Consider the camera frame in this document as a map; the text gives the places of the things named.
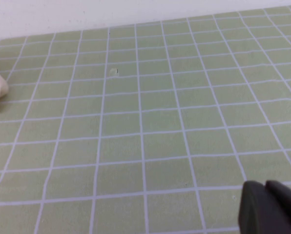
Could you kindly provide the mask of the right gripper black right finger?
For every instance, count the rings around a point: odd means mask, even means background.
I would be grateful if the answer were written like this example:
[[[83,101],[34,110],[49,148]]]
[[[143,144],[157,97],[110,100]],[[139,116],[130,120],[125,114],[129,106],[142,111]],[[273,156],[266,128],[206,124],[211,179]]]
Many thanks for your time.
[[[275,180],[268,180],[266,188],[276,198],[278,204],[291,221],[291,189]]]

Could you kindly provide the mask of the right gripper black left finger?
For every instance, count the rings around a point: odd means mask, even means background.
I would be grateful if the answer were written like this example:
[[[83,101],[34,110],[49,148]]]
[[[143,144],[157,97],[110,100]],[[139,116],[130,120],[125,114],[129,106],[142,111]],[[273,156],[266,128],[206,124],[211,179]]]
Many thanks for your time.
[[[259,182],[246,181],[242,188],[238,224],[242,234],[277,234],[279,206]]]

